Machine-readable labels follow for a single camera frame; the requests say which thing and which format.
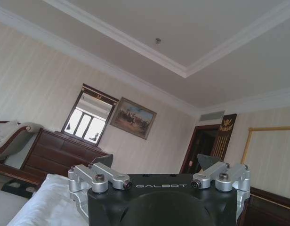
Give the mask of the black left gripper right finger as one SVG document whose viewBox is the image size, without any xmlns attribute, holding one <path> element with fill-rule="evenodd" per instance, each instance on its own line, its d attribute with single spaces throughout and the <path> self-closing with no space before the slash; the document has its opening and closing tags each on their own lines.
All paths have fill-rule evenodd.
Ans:
<svg viewBox="0 0 290 226">
<path fill-rule="evenodd" d="M 201 173 L 193 174 L 191 186 L 195 189 L 207 189 L 211 182 L 221 192 L 237 190 L 237 213 L 242 213 L 245 201 L 250 197 L 250 169 L 247 165 L 236 164 L 230 167 L 229 163 L 209 155 L 197 154 Z"/>
</svg>

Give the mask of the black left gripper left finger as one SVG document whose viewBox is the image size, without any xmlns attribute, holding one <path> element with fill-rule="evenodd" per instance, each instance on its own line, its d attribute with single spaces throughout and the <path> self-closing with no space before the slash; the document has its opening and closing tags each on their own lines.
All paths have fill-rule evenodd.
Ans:
<svg viewBox="0 0 290 226">
<path fill-rule="evenodd" d="M 110 184 L 124 191 L 132 187 L 129 175 L 111 169 L 112 162 L 113 154 L 108 154 L 96 157 L 88 166 L 80 164 L 68 170 L 70 198 L 75 201 L 78 212 L 88 212 L 86 189 L 102 194 Z"/>
</svg>

